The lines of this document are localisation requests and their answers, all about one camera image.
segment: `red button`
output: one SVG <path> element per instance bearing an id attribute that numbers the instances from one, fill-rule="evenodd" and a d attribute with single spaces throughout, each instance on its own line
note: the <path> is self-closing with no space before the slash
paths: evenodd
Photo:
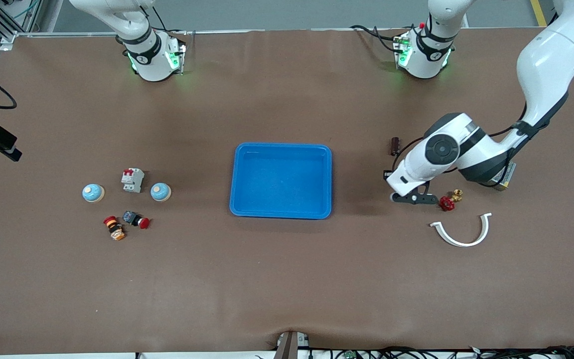
<path id="1" fill-rule="evenodd" d="M 139 228 L 146 229 L 150 225 L 150 220 L 147 218 L 141 218 L 139 220 Z"/>

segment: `gray floor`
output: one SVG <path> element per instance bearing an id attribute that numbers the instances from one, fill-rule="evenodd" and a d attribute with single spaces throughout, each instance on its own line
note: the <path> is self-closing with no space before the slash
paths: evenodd
<path id="1" fill-rule="evenodd" d="M 529 0 L 484 0 L 467 15 L 474 27 L 537 26 Z M 158 0 L 168 29 L 292 30 L 349 27 L 402 27 L 426 19 L 425 0 Z M 159 25 L 152 14 L 151 22 Z M 107 31 L 108 27 L 64 0 L 55 32 Z"/>

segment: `yellow floor line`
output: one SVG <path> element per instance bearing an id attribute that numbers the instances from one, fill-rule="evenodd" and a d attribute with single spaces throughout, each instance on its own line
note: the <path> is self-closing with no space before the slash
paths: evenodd
<path id="1" fill-rule="evenodd" d="M 540 0 L 531 0 L 531 6 L 533 7 L 533 12 L 535 13 L 535 18 L 537 19 L 537 25 L 546 26 L 546 19 L 544 18 L 544 12 L 542 12 L 542 5 L 540 5 Z"/>

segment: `orange component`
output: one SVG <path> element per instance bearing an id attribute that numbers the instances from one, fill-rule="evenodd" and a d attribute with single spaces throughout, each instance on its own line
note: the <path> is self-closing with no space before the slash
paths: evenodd
<path id="1" fill-rule="evenodd" d="M 105 218 L 105 220 L 103 220 L 103 224 L 108 228 L 110 236 L 115 241 L 120 241 L 126 236 L 126 234 L 123 233 L 123 226 L 117 222 L 117 218 L 115 216 Z"/>

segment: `brass fitting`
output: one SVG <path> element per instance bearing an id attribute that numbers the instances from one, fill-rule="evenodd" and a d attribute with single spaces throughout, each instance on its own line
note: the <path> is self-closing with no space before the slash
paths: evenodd
<path id="1" fill-rule="evenodd" d="M 462 190 L 453 190 L 453 194 L 451 195 L 451 199 L 453 202 L 460 202 L 462 200 Z"/>

